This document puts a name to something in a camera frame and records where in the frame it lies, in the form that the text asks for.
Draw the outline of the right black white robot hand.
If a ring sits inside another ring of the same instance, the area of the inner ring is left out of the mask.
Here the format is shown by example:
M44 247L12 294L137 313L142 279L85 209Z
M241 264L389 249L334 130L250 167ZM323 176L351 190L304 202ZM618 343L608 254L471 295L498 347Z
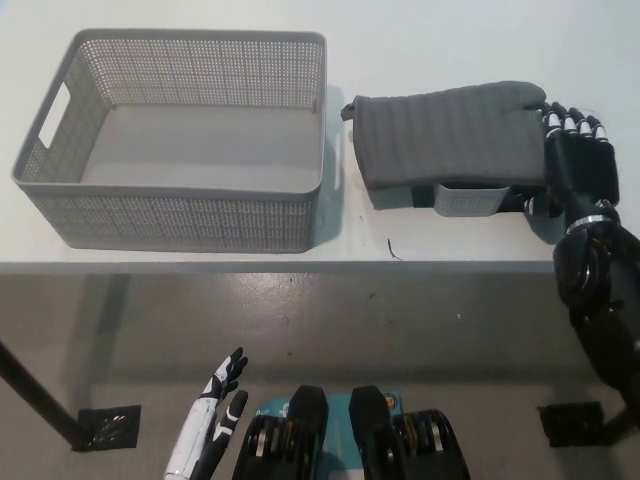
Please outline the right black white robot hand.
M618 223L618 168L604 124L558 102L543 106L542 124L544 187L524 201L524 213L562 216L567 233L590 223Z

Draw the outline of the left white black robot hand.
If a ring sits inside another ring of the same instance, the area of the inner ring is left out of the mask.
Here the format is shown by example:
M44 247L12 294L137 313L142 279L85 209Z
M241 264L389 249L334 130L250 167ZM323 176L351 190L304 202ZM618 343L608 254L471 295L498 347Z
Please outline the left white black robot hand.
M224 455L248 400L238 390L224 412L217 410L238 388L248 363L238 347L217 367L190 407L165 468L164 479L210 479Z

